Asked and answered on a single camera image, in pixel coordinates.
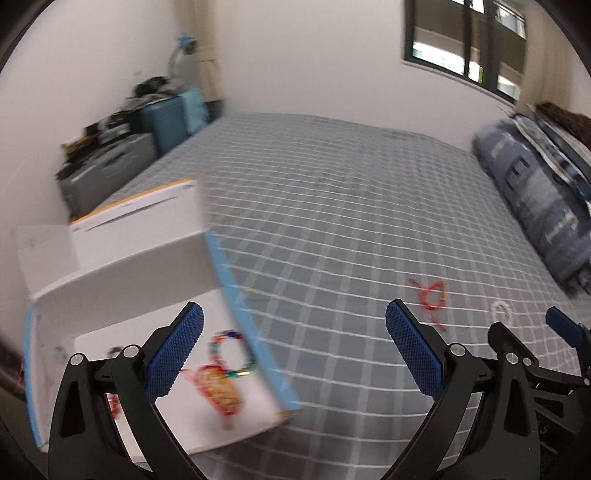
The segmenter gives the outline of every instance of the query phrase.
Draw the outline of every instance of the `suitcase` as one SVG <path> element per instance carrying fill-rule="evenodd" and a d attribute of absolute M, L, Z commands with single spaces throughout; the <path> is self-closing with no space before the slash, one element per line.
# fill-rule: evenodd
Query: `suitcase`
<path fill-rule="evenodd" d="M 134 134 L 56 175 L 73 220 L 87 215 L 156 159 L 151 134 Z"/>
<path fill-rule="evenodd" d="M 187 119 L 187 133 L 194 135 L 207 126 L 209 113 L 203 102 L 201 90 L 194 88 L 179 94 L 183 100 L 185 118 Z"/>
<path fill-rule="evenodd" d="M 184 103 L 181 97 L 172 97 L 148 105 L 141 111 L 145 131 L 152 133 L 158 156 L 184 142 L 187 133 Z"/>

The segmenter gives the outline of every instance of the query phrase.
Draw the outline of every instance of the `window frame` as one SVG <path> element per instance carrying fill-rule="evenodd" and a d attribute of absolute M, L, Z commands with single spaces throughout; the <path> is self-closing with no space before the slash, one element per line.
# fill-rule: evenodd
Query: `window frame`
<path fill-rule="evenodd" d="M 486 25 L 487 33 L 484 35 L 483 44 L 480 46 L 480 66 L 484 69 L 484 75 L 482 83 L 476 82 L 472 80 L 469 76 L 469 69 L 470 69 L 470 54 L 472 51 L 472 14 L 470 8 L 470 0 L 464 0 L 464 9 L 463 9 L 463 25 L 464 25 L 464 73 L 459 74 L 453 72 L 445 67 L 441 67 L 435 63 L 431 63 L 430 61 L 426 61 L 420 59 L 418 57 L 413 56 L 413 45 L 414 45 L 414 29 L 415 29 L 415 18 L 416 18 L 416 0 L 405 0 L 404 2 L 404 60 L 410 63 L 415 63 L 417 65 L 421 65 L 424 67 L 428 67 L 433 70 L 437 70 L 438 72 L 442 72 L 453 77 L 462 79 L 466 82 L 471 83 L 472 85 L 484 89 L 489 93 L 500 97 L 501 99 L 510 102 L 510 103 L 517 103 L 517 100 L 514 99 L 512 96 L 507 95 L 505 92 L 502 92 L 498 89 L 498 77 L 499 77 L 499 69 L 501 66 L 500 56 L 501 52 L 499 51 L 500 42 L 499 42 L 499 34 L 500 31 L 496 28 L 496 6 L 494 0 L 483 0 L 484 3 L 484 10 L 486 15 Z M 503 8 L 507 8 L 503 2 L 498 2 L 503 6 Z M 525 41 L 527 42 L 527 23 L 525 23 Z"/>

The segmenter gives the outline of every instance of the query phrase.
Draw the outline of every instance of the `beaded bracelet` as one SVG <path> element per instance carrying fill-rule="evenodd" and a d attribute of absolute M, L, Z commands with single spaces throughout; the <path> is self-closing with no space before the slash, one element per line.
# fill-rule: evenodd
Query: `beaded bracelet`
<path fill-rule="evenodd" d="M 246 351 L 248 353 L 249 358 L 246 362 L 246 365 L 244 365 L 244 367 L 242 368 L 239 368 L 238 370 L 228 370 L 227 365 L 225 364 L 219 353 L 220 344 L 226 338 L 234 338 L 236 340 L 240 340 L 246 347 Z M 242 334 L 240 332 L 237 332 L 236 330 L 224 330 L 223 332 L 219 332 L 216 335 L 214 335 L 211 342 L 209 343 L 209 354 L 212 357 L 213 363 L 223 368 L 226 371 L 226 376 L 231 378 L 237 378 L 242 377 L 243 375 L 248 375 L 255 366 L 255 356 L 252 353 L 252 350 L 248 346 L 247 342 L 244 340 Z"/>

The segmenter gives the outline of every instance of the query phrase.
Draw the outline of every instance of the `bed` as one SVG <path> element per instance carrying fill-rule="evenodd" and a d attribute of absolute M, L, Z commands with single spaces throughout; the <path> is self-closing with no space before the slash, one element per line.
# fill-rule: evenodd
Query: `bed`
<path fill-rule="evenodd" d="M 475 355 L 493 356 L 494 317 L 542 366 L 578 371 L 544 314 L 556 305 L 589 325 L 591 297 L 558 287 L 473 155 L 331 119 L 236 115 L 108 202 L 195 175 L 247 308 L 304 406 L 283 427 L 195 456 L 210 478 L 380 478 L 432 403 L 385 329 L 395 298 Z M 447 307 L 435 319 L 411 278 L 446 281 Z M 474 396 L 445 462 L 459 453 L 477 405 Z"/>

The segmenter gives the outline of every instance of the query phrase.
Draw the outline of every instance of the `blue suitcase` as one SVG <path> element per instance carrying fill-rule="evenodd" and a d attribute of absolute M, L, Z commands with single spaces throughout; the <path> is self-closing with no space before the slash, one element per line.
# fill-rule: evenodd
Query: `blue suitcase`
<path fill-rule="evenodd" d="M 154 136 L 159 157 L 184 142 L 189 136 L 181 97 L 148 105 L 142 110 L 141 118 L 144 129 Z"/>

